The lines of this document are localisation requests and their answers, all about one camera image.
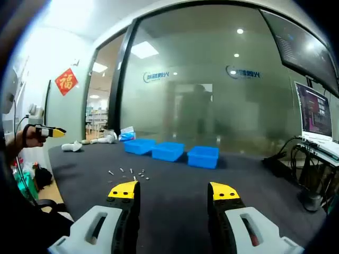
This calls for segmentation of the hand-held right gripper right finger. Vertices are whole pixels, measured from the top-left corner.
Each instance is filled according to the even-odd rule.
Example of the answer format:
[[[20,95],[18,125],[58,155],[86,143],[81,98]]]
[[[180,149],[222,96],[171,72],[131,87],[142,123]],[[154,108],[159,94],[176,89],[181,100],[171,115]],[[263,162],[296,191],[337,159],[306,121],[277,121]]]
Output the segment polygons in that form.
[[[208,230],[213,253],[303,253],[304,248],[280,236],[279,227],[254,207],[245,206],[237,191],[209,182]]]

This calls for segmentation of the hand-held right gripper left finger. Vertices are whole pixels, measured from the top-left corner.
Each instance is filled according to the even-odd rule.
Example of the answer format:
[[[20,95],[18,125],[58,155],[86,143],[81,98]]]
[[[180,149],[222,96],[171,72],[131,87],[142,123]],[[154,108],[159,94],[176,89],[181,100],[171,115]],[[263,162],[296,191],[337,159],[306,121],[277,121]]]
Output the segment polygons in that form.
[[[104,206],[95,205],[48,248],[49,253],[136,253],[140,182],[114,186]]]

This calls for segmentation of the person's left hand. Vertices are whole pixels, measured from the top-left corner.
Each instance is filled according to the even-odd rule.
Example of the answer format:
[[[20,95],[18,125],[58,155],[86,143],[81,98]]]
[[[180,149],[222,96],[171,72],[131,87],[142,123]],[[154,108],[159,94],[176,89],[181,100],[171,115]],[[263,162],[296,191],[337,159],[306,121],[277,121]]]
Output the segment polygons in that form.
[[[46,138],[38,135],[35,127],[28,124],[18,132],[16,138],[21,148],[43,147],[46,142]]]

